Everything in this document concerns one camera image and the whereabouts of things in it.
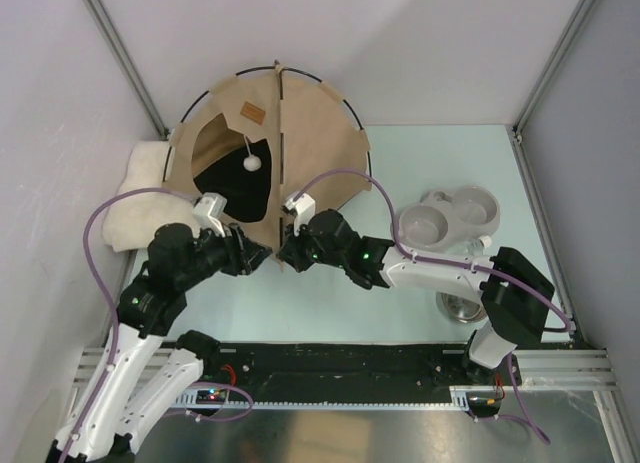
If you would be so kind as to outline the beige pet tent fabric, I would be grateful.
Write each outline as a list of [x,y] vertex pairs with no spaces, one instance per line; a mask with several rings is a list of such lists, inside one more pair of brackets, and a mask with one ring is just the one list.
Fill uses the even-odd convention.
[[352,105],[322,78],[274,62],[241,70],[205,90],[169,138],[165,188],[224,195],[222,216],[273,251],[292,219],[285,200],[320,174],[309,193],[319,210],[339,209],[371,188],[370,143]]

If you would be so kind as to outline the black tent pole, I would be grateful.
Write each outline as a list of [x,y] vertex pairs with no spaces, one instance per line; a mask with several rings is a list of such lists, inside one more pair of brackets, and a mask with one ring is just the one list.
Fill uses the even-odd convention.
[[371,168],[352,105],[330,84],[279,64],[240,71],[206,90],[169,139],[165,187],[278,190],[334,168]]
[[279,149],[279,186],[278,186],[278,215],[279,215],[279,248],[283,246],[284,243],[284,230],[285,230],[285,216],[284,210],[282,209],[283,205],[283,184],[284,184],[284,173],[285,173],[285,149],[284,149],[284,134],[282,132],[282,102],[284,97],[284,89],[283,89],[283,80],[282,80],[282,69],[283,66],[278,59],[274,60],[274,71],[276,75],[276,81],[278,86],[278,103],[277,103],[277,126],[278,126],[278,149]]

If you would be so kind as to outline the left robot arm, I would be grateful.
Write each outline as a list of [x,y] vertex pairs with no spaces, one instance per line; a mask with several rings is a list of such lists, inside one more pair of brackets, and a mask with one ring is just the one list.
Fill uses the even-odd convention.
[[182,223],[159,228],[148,259],[121,293],[116,323],[79,403],[60,428],[50,462],[132,462],[144,439],[176,399],[198,380],[221,372],[217,340],[191,330],[169,359],[139,389],[137,383],[186,307],[189,290],[221,272],[248,276],[271,255],[237,225],[198,235]]

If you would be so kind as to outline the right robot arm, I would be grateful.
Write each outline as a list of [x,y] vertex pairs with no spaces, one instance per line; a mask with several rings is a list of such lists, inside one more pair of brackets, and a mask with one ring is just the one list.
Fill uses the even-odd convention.
[[514,248],[491,257],[412,256],[391,240],[359,235],[335,210],[289,225],[278,257],[298,272],[315,264],[341,269],[366,290],[420,288],[480,305],[488,320],[461,361],[464,376],[476,384],[495,376],[518,347],[541,342],[552,307],[553,284]]

